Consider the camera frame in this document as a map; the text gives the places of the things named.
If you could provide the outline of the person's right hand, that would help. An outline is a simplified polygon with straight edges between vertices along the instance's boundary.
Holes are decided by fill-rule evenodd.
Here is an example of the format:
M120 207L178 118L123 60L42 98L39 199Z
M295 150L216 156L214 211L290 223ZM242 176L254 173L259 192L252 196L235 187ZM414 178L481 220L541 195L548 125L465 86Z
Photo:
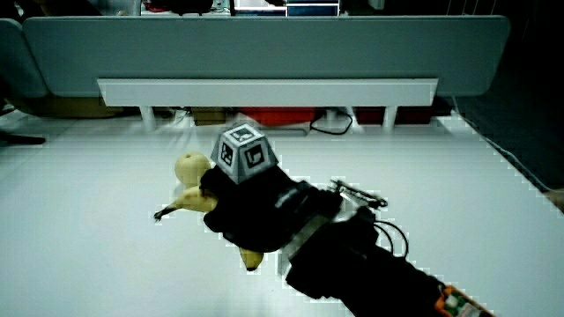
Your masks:
M238 247L277 251L309 221L325 224L339 213L340 195L291 179L266 135L247 123L222 132L211 159L215 167L204 173L200 188L218 202L204 222Z

